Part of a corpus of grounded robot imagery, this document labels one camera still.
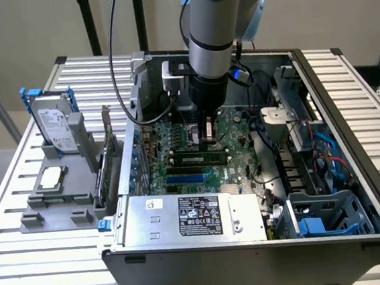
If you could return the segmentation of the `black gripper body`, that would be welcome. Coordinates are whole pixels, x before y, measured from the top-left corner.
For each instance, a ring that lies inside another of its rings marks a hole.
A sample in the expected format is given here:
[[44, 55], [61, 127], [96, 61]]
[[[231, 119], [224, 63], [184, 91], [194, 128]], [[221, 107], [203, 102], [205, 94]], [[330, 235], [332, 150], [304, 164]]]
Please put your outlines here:
[[195, 74], [190, 77], [190, 99], [201, 116], [211, 117], [225, 102], [227, 94], [227, 74], [219, 78], [204, 78]]

